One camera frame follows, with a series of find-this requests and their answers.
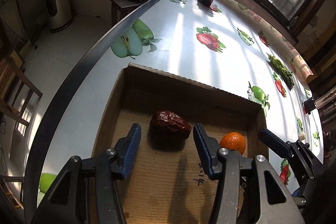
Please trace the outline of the small beige cob piece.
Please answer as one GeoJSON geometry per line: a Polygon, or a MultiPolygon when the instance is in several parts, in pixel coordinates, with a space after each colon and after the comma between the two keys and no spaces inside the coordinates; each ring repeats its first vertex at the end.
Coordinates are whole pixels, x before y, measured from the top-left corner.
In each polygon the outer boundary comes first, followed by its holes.
{"type": "Polygon", "coordinates": [[[306,134],[304,132],[298,134],[298,139],[300,141],[305,140],[305,138],[306,138],[306,134]]]}

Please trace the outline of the fruit print tablecloth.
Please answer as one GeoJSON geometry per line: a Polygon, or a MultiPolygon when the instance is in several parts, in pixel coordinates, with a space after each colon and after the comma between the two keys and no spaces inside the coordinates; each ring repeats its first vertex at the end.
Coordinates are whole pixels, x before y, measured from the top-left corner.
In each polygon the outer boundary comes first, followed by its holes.
{"type": "Polygon", "coordinates": [[[210,215],[217,183],[206,175],[193,136],[153,133],[156,112],[170,111],[190,126],[201,123],[220,141],[244,136],[244,157],[263,156],[286,194],[298,192],[293,158],[258,139],[266,128],[285,142],[307,145],[323,162],[317,110],[306,114],[304,84],[311,72],[276,28],[232,0],[218,11],[197,0],[150,0],[102,36],[76,64],[52,98],[35,134],[25,170],[25,216],[33,219],[47,200],[42,173],[64,177],[80,165],[102,167],[97,157],[116,157],[119,139],[136,128],[118,168],[123,209],[131,219],[166,221],[210,215]]]}

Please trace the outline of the cardboard box tray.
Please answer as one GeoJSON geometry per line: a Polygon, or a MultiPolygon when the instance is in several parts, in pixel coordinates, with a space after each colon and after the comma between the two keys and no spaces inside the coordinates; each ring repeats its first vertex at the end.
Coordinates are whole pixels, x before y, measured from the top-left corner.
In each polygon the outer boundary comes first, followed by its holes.
{"type": "Polygon", "coordinates": [[[217,182],[203,174],[192,136],[186,140],[157,136],[149,123],[157,111],[169,110],[207,135],[221,140],[230,132],[245,138],[245,157],[268,155],[257,137],[266,127],[261,106],[158,69],[129,64],[120,70],[98,128],[93,155],[113,147],[132,124],[141,126],[141,141],[132,173],[119,181],[127,223],[207,223],[217,182]]]}

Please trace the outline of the wooden chair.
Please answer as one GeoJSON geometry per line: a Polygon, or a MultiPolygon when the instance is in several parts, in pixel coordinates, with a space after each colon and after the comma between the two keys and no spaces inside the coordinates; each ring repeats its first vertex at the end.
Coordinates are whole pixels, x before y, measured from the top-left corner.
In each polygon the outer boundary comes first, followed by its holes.
{"type": "Polygon", "coordinates": [[[36,94],[39,99],[43,96],[43,93],[17,66],[15,60],[11,56],[4,57],[1,60],[1,114],[13,119],[17,126],[28,127],[30,123],[23,117],[23,114],[33,94],[36,94]],[[21,108],[18,109],[15,103],[24,86],[28,87],[29,91],[21,108]]]}

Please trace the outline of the large red jujube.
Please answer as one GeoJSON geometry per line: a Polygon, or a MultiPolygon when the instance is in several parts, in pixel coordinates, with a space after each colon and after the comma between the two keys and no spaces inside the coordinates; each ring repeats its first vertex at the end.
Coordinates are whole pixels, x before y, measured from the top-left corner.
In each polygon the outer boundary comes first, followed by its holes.
{"type": "Polygon", "coordinates": [[[188,139],[191,133],[191,126],[187,120],[169,110],[155,112],[149,127],[157,136],[181,140],[188,139]]]}

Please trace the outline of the dark side table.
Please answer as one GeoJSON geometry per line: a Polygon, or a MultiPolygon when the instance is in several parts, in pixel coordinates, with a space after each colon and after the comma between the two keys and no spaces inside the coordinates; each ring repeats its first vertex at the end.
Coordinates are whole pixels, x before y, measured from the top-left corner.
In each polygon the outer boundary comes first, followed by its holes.
{"type": "Polygon", "coordinates": [[[133,3],[124,0],[110,0],[111,1],[111,23],[112,27],[120,20],[130,14],[144,3],[133,3]]]}

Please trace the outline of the green leafy vegetable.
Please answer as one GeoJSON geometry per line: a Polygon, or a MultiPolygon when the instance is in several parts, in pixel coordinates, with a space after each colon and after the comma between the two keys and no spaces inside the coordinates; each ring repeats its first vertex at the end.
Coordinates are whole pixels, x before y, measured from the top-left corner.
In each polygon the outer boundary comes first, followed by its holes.
{"type": "Polygon", "coordinates": [[[274,55],[268,55],[268,60],[274,71],[281,77],[289,90],[294,88],[293,73],[274,55]]]}

